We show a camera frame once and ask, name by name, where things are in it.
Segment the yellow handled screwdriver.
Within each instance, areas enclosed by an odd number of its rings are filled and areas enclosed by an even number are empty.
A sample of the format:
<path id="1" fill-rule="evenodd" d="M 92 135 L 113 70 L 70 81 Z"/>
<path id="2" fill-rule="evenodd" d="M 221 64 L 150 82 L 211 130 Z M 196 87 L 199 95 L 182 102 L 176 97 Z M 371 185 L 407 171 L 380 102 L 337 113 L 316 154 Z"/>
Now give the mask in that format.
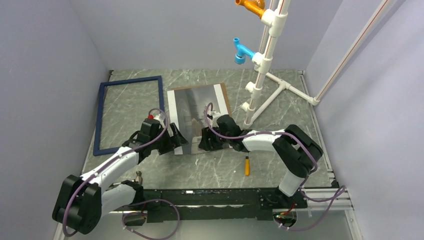
<path id="1" fill-rule="evenodd" d="M 249 159 L 249 156 L 248 155 L 245 157 L 244 175 L 245 176 L 249 176 L 250 175 L 250 159 Z"/>

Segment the blue picture frame with photo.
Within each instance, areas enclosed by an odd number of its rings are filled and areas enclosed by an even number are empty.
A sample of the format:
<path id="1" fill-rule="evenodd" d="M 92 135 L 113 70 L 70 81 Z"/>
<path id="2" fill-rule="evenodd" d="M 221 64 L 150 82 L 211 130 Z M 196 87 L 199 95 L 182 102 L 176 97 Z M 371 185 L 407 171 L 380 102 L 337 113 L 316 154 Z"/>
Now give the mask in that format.
<path id="1" fill-rule="evenodd" d="M 103 118 L 103 110 L 104 110 L 104 100 L 106 96 L 106 88 L 111 86 L 135 84 L 135 83 L 143 83 L 143 82 L 151 82 L 151 81 L 157 82 L 159 108 L 162 111 L 165 111 L 163 79 L 160 75 L 126 79 L 126 80 L 118 80 L 118 81 L 108 81 L 108 82 L 102 82 L 99 85 L 96 123 L 95 123 L 93 151 L 92 151 L 93 156 L 97 157 L 97 156 L 114 154 L 119 149 L 119 147 L 100 149 L 102 118 Z"/>

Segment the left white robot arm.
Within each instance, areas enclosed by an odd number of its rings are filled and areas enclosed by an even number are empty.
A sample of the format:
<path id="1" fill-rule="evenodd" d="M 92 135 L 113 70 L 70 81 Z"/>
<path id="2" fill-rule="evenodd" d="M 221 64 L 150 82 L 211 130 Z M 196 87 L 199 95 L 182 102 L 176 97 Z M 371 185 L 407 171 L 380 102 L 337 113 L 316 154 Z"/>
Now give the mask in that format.
<path id="1" fill-rule="evenodd" d="M 52 219 L 86 235 L 109 212 L 123 206 L 139 209 L 146 200 L 142 184 L 125 180 L 113 186 L 114 181 L 140 164 L 152 151 L 163 155 L 187 144 L 175 123 L 145 119 L 140 130 L 135 131 L 108 160 L 81 176 L 71 174 L 64 179 Z"/>

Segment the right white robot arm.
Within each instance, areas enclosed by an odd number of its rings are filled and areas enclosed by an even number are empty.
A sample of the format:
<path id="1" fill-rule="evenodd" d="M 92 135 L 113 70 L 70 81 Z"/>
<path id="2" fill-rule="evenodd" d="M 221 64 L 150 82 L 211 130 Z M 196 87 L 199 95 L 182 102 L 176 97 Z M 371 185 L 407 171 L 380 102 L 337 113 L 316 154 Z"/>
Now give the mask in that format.
<path id="1" fill-rule="evenodd" d="M 324 151 L 300 127 L 290 124 L 277 131 L 241 129 L 228 114 L 215 118 L 216 126 L 201 131 L 199 149 L 220 150 L 228 145 L 237 152 L 268 151 L 278 154 L 287 172 L 278 185 L 276 203 L 287 208 L 295 201 L 295 193 L 318 168 Z"/>

